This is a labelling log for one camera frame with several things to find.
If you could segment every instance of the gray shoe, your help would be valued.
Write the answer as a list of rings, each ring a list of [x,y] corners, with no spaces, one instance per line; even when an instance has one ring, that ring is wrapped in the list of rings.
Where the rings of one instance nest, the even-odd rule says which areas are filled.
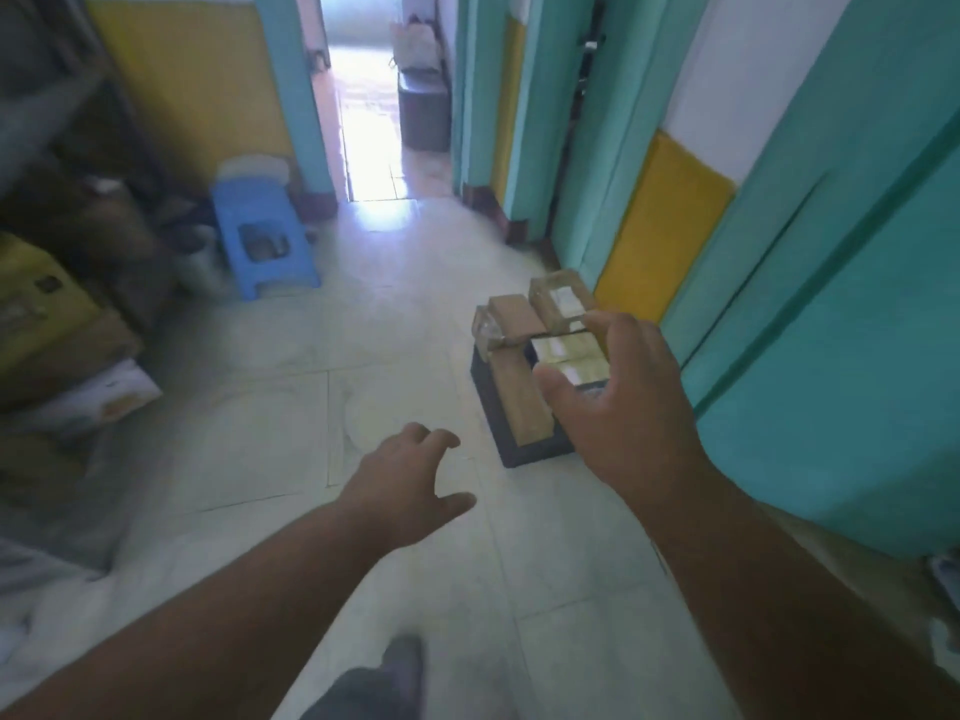
[[[390,675],[393,686],[416,708],[417,714],[424,704],[425,668],[424,640],[414,634],[403,634],[393,639],[380,662],[380,669]]]

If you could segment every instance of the yellow wall panel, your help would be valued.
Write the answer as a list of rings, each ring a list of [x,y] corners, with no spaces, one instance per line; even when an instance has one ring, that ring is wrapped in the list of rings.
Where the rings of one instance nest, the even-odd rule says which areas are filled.
[[[597,283],[600,306],[658,322],[735,191],[734,182],[656,132]]]
[[[171,172],[207,191],[244,154],[293,156],[252,3],[87,0],[103,43]]]
[[[493,151],[493,174],[490,178],[490,188],[501,207],[506,197],[507,177],[510,174],[510,153],[514,147],[514,122],[517,120],[517,105],[521,99],[523,46],[526,40],[526,25],[508,15],[503,43],[500,100],[496,114],[496,148]]]

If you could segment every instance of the tiled floor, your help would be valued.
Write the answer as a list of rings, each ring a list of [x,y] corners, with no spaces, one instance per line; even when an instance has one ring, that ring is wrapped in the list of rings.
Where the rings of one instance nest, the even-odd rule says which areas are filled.
[[[115,469],[141,486],[115,569],[39,593],[0,700],[335,499],[365,450],[416,419],[461,435],[438,490],[479,504],[370,573],[276,718],[409,630],[428,642],[431,720],[736,717],[618,499],[575,456],[499,463],[468,373],[470,324],[489,296],[525,292],[537,257],[434,198],[343,205],[316,258],[319,289],[188,303],[161,329],[144,366],[165,396],[114,440]]]
[[[341,201],[450,197],[450,153],[401,143],[397,70],[380,47],[331,47],[332,68],[314,75],[323,143]]]

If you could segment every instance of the left hand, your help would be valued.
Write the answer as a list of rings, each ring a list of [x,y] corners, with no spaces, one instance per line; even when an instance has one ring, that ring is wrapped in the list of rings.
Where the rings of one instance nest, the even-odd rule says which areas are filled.
[[[470,492],[437,497],[437,468],[455,447],[452,432],[410,422],[360,460],[338,502],[382,531],[388,551],[417,544],[476,505]]]

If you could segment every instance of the hand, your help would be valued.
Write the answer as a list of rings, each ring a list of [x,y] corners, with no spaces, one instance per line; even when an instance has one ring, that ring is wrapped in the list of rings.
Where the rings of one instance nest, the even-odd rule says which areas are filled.
[[[606,342],[606,388],[585,394],[545,363],[534,367],[537,386],[597,477],[620,496],[656,502],[676,475],[710,464],[680,367],[651,322],[602,311],[583,322]]]
[[[410,422],[360,460],[338,502],[380,532],[387,551],[419,543],[476,504],[470,492],[437,497],[437,468],[460,437]]]

